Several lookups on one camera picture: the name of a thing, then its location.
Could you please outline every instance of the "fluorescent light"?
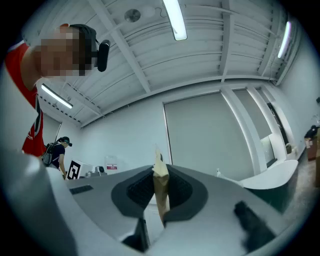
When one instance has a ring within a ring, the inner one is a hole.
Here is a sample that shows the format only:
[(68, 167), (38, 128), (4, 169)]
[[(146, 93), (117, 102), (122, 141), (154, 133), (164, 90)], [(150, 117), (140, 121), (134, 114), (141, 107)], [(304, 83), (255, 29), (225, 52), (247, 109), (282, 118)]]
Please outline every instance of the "fluorescent light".
[(59, 95), (57, 95), (54, 91), (52, 91), (51, 89), (49, 89), (45, 84), (41, 85), (42, 90), (44, 90), (47, 94), (49, 94), (50, 96), (54, 97), (57, 101), (61, 102), (63, 105), (65, 105), (66, 107), (68, 107), (69, 109), (72, 109), (72, 105), (67, 102), (66, 100), (64, 100), (63, 98), (61, 98)]
[(284, 30), (284, 35), (282, 38), (281, 47), (280, 47), (280, 50), (278, 53), (278, 58), (282, 57), (282, 55), (284, 54), (285, 50), (288, 47), (290, 31), (291, 31), (291, 22), (287, 21), (287, 23), (285, 25), (285, 30)]
[(171, 23), (175, 40), (180, 41), (187, 39), (185, 22), (178, 0), (163, 0), (163, 3)]

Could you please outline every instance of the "person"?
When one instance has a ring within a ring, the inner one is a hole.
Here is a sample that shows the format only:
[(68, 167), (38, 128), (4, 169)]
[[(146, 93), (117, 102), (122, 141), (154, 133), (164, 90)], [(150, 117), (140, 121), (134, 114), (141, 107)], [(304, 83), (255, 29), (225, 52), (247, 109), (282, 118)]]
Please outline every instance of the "person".
[(9, 49), (4, 59), (4, 72), (11, 80), (4, 86), (15, 84), (38, 113), (22, 146), (24, 153), (41, 158), (46, 151), (36, 82), (41, 78), (86, 75), (96, 61), (93, 54), (97, 49), (96, 34), (86, 25), (63, 24), (42, 39), (40, 45), (28, 47), (21, 41)]
[(49, 167), (59, 169), (63, 173), (63, 178), (66, 179), (67, 172), (64, 165), (66, 148), (70, 144), (70, 139), (68, 137), (61, 137), (57, 140), (57, 144), (53, 146), (53, 153), (51, 158), (51, 163)]

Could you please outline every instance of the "person in red shirt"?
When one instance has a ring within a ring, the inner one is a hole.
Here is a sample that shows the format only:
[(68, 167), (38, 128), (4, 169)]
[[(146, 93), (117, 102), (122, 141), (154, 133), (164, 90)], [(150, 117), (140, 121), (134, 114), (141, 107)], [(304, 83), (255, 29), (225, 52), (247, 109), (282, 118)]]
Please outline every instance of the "person in red shirt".
[(43, 113), (40, 109), (36, 82), (43, 77), (85, 75), (94, 63), (96, 31), (82, 24), (63, 24), (41, 44), (28, 47), (23, 41), (11, 49), (4, 60), (13, 82), (27, 101), (37, 110), (22, 150), (41, 157), (46, 148), (43, 141)]

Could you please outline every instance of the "ceiling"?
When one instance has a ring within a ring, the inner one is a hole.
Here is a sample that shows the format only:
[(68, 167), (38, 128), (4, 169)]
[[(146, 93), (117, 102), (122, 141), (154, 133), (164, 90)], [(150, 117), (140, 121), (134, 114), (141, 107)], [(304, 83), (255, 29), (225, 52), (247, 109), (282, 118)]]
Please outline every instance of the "ceiling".
[[(161, 0), (47, 2), (22, 29), (27, 44), (35, 45), (46, 31), (69, 23), (92, 27), (98, 41), (108, 39), (111, 45), (105, 72), (94, 69), (88, 76), (40, 80), (37, 87), (43, 111), (50, 109), (84, 127), (124, 105), (173, 88), (225, 79), (278, 81), (286, 71), (290, 54), (283, 58), (276, 55), (288, 14), (277, 3), (271, 0), (179, 0), (179, 3), (187, 32), (183, 41), (175, 41)], [(142, 13), (138, 21), (125, 20), (125, 12), (130, 9)], [(73, 104), (73, 108), (56, 102), (41, 90), (43, 82)]]

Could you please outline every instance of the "floor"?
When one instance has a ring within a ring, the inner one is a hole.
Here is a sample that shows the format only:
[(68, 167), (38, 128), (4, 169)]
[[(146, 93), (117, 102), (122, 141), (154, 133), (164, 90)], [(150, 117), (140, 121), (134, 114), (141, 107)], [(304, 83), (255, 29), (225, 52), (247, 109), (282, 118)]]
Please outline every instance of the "floor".
[(308, 161), (306, 152), (303, 153), (295, 173), (292, 176), (295, 186), (292, 201), (283, 213), (288, 224), (309, 215), (317, 200), (320, 188), (315, 187), (316, 161)]

